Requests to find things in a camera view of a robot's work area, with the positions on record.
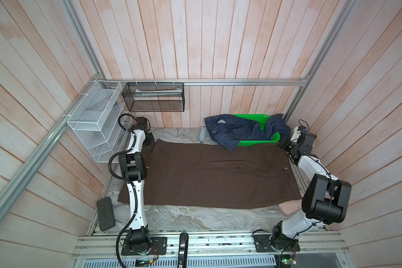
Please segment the brown trousers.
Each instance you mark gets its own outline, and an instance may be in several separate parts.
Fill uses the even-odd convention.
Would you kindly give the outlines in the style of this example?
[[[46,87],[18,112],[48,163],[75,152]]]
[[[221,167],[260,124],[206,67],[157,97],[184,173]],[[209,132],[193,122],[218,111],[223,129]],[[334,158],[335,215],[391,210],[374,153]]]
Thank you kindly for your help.
[[[276,144],[230,151],[157,140],[142,157],[146,205],[254,209],[301,199],[288,156]]]

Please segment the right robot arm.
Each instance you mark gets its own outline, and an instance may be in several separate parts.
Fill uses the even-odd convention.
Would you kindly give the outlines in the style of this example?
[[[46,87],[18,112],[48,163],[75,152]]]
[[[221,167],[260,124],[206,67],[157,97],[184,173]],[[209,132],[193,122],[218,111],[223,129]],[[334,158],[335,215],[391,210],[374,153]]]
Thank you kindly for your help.
[[[275,251],[285,251],[297,245],[308,231],[346,217],[352,186],[330,173],[320,159],[312,154],[316,135],[308,127],[298,126],[291,138],[281,144],[290,161],[310,179],[301,200],[301,209],[288,220],[274,226],[269,240]]]

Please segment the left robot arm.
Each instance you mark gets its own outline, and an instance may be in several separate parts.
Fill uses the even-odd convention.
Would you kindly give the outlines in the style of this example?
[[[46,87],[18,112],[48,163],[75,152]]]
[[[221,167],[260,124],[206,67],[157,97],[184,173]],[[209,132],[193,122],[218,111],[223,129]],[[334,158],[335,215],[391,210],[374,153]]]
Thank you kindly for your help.
[[[149,121],[123,113],[117,123],[129,134],[128,148],[111,156],[108,168],[111,175],[124,181],[129,196],[130,220],[119,233],[125,234],[123,245],[141,251],[151,247],[150,232],[144,211],[144,186],[147,167],[142,157],[142,148],[148,136]]]

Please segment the green plastic basket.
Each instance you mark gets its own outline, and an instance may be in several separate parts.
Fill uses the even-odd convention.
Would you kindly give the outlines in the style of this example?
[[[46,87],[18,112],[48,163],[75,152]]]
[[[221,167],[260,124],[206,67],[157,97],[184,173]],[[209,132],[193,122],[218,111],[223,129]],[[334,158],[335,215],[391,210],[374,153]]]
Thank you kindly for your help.
[[[261,114],[252,114],[252,115],[237,114],[235,116],[258,122],[260,124],[261,131],[263,131],[265,129],[266,122],[270,118],[267,115],[261,115]],[[274,144],[274,143],[278,143],[279,141],[280,141],[280,134],[278,132],[276,132],[275,134],[273,134],[271,136],[271,139],[268,141],[266,141],[266,140],[242,140],[239,142],[239,144],[237,146],[252,146],[252,145],[257,145],[257,144]]]

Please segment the dark blue denim jeans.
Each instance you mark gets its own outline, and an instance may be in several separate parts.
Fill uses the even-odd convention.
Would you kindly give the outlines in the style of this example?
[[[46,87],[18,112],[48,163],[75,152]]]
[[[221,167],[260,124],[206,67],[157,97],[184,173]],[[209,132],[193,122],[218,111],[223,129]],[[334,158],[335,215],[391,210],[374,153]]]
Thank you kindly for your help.
[[[206,117],[204,122],[211,139],[232,151],[242,140],[268,141],[276,132],[280,138],[291,136],[291,129],[284,123],[282,114],[269,117],[263,131],[258,122],[229,114]]]

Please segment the black rectangular pad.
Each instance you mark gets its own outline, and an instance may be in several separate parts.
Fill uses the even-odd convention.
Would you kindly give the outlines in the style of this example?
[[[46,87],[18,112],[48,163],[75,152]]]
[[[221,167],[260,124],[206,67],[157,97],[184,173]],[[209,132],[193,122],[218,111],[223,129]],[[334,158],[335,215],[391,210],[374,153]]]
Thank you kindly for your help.
[[[107,231],[116,225],[113,204],[110,197],[97,201],[98,224],[101,231]]]

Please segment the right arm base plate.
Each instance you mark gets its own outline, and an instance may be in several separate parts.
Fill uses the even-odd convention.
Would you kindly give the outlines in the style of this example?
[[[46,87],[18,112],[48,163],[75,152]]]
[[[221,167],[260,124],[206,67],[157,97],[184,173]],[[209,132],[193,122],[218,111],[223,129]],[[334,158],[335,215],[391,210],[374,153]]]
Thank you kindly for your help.
[[[281,253],[283,249],[277,250],[271,246],[270,235],[267,233],[255,233],[252,235],[256,252],[278,252]],[[284,252],[299,252],[301,250],[299,243],[296,243],[294,247],[288,247]]]

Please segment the aluminium front rail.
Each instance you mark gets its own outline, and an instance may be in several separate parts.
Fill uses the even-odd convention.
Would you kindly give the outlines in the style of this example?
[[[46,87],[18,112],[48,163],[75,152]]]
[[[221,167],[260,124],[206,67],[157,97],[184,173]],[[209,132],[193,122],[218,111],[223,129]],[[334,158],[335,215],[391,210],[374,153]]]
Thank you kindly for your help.
[[[189,232],[189,256],[257,255],[251,232]],[[117,233],[96,233],[80,237],[71,258],[108,259],[116,257]],[[299,240],[301,253],[349,252],[338,231],[310,231]]]

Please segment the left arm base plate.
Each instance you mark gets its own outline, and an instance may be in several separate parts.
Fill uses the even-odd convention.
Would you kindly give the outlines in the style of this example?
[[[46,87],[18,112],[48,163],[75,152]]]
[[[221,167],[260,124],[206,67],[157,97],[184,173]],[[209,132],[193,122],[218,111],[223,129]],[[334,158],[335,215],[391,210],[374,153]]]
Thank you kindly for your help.
[[[122,256],[137,256],[137,257],[145,257],[145,256],[154,256],[157,255],[165,255],[167,248],[168,239],[166,237],[152,237],[150,239],[150,246],[146,243],[143,244],[133,244],[129,245],[126,240],[124,240],[123,247],[121,250]]]

